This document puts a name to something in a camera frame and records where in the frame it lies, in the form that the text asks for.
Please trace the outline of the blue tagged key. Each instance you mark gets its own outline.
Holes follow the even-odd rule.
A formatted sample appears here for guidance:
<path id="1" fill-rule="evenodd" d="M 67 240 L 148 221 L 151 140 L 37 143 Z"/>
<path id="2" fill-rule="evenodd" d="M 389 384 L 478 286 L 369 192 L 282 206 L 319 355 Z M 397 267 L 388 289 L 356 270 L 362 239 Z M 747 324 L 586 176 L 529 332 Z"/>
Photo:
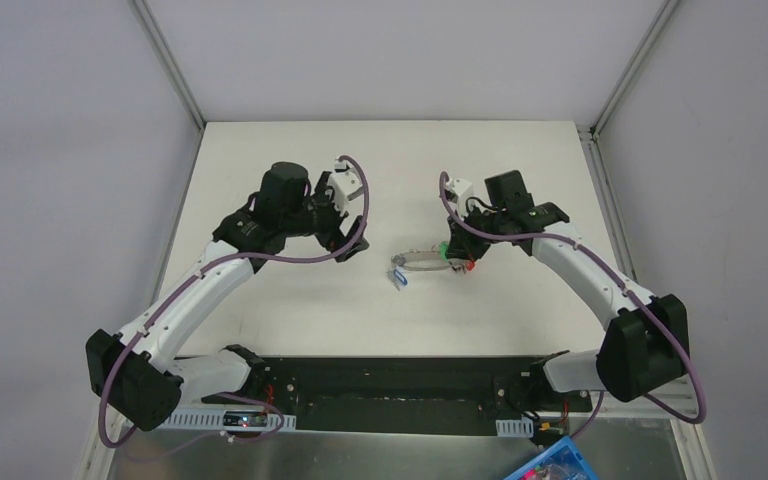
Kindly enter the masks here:
<path id="1" fill-rule="evenodd" d="M 388 278 L 393 283 L 397 290 L 401 290 L 408 285 L 408 280 L 405 275 L 398 269 L 393 269 L 388 272 Z"/>

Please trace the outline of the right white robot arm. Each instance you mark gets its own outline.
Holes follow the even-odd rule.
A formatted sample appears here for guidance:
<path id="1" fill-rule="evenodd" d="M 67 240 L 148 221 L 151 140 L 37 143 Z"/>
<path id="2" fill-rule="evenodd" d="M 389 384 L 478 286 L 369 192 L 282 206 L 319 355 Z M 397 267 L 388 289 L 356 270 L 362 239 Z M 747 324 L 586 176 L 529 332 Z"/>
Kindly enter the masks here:
<path id="1" fill-rule="evenodd" d="M 474 196 L 470 182 L 441 174 L 448 257 L 477 261 L 493 244 L 516 246 L 563 280 L 604 332 L 595 350 L 552 354 L 532 367 L 533 405 L 550 410 L 578 390 L 630 402 L 687 374 L 687 310 L 676 296 L 657 296 L 608 265 L 560 207 L 534 202 L 519 171 L 489 177 L 485 186 L 488 203 Z"/>

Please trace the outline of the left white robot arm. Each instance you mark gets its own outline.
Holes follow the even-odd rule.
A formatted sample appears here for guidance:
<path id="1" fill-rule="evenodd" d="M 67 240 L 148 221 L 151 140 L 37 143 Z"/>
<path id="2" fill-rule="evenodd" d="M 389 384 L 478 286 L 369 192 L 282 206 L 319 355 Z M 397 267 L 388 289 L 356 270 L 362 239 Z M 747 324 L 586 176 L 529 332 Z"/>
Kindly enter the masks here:
<path id="1" fill-rule="evenodd" d="M 368 248 L 369 182 L 348 155 L 311 181 L 307 169 L 276 162 L 246 203 L 224 217 L 202 253 L 172 289 L 115 333 L 103 329 L 86 341 L 92 391 L 99 397 L 99 435 L 109 409 L 132 430 L 151 431 L 182 403 L 230 394 L 241 404 L 265 390 L 264 361 L 228 345 L 217 353 L 182 359 L 179 352 L 207 317 L 268 263 L 345 262 Z"/>

